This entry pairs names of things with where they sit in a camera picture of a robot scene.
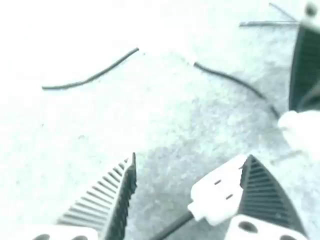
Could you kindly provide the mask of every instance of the wire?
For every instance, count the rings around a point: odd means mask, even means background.
[[[292,21],[297,22],[298,20],[292,16],[290,13],[288,13],[287,11],[285,11],[284,9],[282,9],[281,7],[279,7],[278,5],[276,5],[275,3],[269,2],[269,5],[271,7],[274,7],[275,9],[277,9],[279,12],[281,12],[283,15],[286,15],[288,18],[290,18]]]
[[[255,27],[255,26],[297,26],[297,21],[242,21],[239,27]]]
[[[43,90],[63,90],[63,89],[70,89],[70,88],[74,88],[74,87],[78,87],[78,86],[90,83],[90,82],[96,80],[97,78],[101,77],[102,75],[106,74],[107,72],[111,71],[116,66],[118,66],[120,63],[122,63],[124,60],[126,60],[128,57],[130,57],[132,54],[134,54],[138,51],[139,51],[139,48],[136,47],[135,49],[129,51],[126,55],[121,57],[119,60],[117,60],[116,62],[111,64],[106,69],[102,70],[101,72],[96,73],[95,75],[89,77],[86,80],[68,83],[65,85],[58,85],[58,86],[42,86],[42,89]]]
[[[183,225],[185,225],[187,222],[192,220],[194,216],[190,211],[186,212],[184,215],[179,217],[177,220],[175,220],[173,223],[168,225],[166,228],[164,228],[162,231],[158,232],[156,235],[154,235],[149,240],[163,240],[166,237],[168,237],[170,234],[174,233],[176,230],[181,228]]]
[[[287,11],[283,10],[281,7],[276,5],[275,3],[269,2],[269,5],[283,15],[287,16],[291,19],[291,21],[243,21],[240,22],[239,27],[256,27],[256,26],[297,26],[299,25],[298,20],[289,14]]]
[[[227,73],[210,69],[210,68],[208,68],[206,66],[201,65],[198,62],[195,62],[193,66],[195,66],[196,68],[198,68],[198,69],[200,69],[200,70],[202,70],[202,71],[204,71],[204,72],[206,72],[208,74],[213,74],[213,75],[217,75],[217,76],[223,77],[225,79],[229,79],[230,81],[245,87],[246,89],[248,89],[251,92],[253,92],[258,98],[264,100],[268,104],[268,107],[269,107],[270,111],[272,112],[272,114],[274,115],[274,117],[277,120],[280,118],[280,114],[278,113],[276,107],[273,106],[272,104],[270,104],[268,98],[263,93],[261,93],[258,89],[255,89],[249,83],[246,83],[245,81],[243,81],[243,80],[241,80],[241,79],[239,79],[239,78],[237,78],[235,76],[229,75]]]

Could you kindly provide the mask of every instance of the electrical plug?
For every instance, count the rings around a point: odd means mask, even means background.
[[[216,226],[237,213],[243,192],[240,187],[242,167],[247,157],[232,158],[192,186],[193,202],[187,208],[196,221],[206,219]]]

